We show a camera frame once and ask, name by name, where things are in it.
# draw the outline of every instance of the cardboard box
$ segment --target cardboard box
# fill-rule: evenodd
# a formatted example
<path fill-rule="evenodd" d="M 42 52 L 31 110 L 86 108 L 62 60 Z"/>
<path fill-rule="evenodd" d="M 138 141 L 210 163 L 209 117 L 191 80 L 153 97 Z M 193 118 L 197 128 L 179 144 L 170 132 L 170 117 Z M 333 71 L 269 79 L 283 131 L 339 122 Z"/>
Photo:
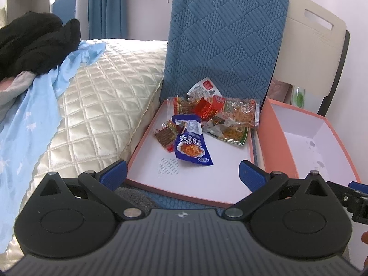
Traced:
<path fill-rule="evenodd" d="M 137 146 L 129 164 L 126 183 L 154 193 L 211 206 L 228 207 L 251 191 L 239 178 L 242 160 L 254 163 L 250 133 L 244 146 L 204 134 L 213 166 L 177 159 L 156 140 L 153 131 L 168 118 L 163 103 Z"/>
<path fill-rule="evenodd" d="M 327 118 L 266 99 L 258 136 L 267 172 L 282 171 L 305 178 L 320 171 L 326 181 L 347 186 L 360 182 L 354 164 Z"/>

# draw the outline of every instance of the white snack package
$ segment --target white snack package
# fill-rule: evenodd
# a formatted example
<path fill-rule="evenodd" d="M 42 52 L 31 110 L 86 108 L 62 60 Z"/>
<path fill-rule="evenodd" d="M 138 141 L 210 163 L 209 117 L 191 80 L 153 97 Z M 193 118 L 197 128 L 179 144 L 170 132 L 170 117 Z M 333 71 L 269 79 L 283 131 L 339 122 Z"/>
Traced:
<path fill-rule="evenodd" d="M 217 87 L 209 78 L 204 78 L 188 91 L 188 96 L 195 99 L 210 98 L 211 96 L 222 96 Z"/>

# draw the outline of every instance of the white bed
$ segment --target white bed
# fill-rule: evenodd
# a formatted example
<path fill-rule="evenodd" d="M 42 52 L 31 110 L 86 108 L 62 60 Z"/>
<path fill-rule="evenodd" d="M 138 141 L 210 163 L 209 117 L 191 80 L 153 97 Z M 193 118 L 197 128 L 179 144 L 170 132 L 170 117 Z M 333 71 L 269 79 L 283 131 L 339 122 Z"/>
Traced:
<path fill-rule="evenodd" d="M 62 121 L 36 164 L 22 207 L 48 171 L 76 177 L 100 171 L 119 158 L 128 161 L 159 107 L 166 41 L 106 42 L 93 65 L 81 66 L 58 103 Z M 13 236 L 0 255 L 0 269 L 12 267 L 23 253 Z"/>

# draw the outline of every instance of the metal screw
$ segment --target metal screw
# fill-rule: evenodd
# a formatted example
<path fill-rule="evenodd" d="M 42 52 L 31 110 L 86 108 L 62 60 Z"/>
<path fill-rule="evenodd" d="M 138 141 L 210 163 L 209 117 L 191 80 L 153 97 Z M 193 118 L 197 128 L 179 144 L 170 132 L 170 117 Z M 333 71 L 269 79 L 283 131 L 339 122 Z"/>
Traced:
<path fill-rule="evenodd" d="M 243 211 L 236 207 L 229 208 L 225 211 L 225 215 L 230 218 L 239 218 L 243 215 Z"/>
<path fill-rule="evenodd" d="M 136 207 L 130 207 L 129 209 L 125 209 L 123 214 L 128 218 L 137 218 L 142 214 L 142 211 Z"/>

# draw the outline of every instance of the triangular cutout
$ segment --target triangular cutout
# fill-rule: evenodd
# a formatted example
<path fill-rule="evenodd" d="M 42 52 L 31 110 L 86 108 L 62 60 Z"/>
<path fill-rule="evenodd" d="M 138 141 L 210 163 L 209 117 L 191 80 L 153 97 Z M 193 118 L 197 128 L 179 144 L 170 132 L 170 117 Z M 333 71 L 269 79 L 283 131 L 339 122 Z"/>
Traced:
<path fill-rule="evenodd" d="M 313 180 L 310 182 L 310 185 L 306 191 L 306 194 L 309 195 L 317 195 L 317 196 L 327 196 L 327 193 L 317 180 Z"/>
<path fill-rule="evenodd" d="M 55 180 L 49 180 L 41 192 L 41 196 L 60 194 L 61 191 Z"/>

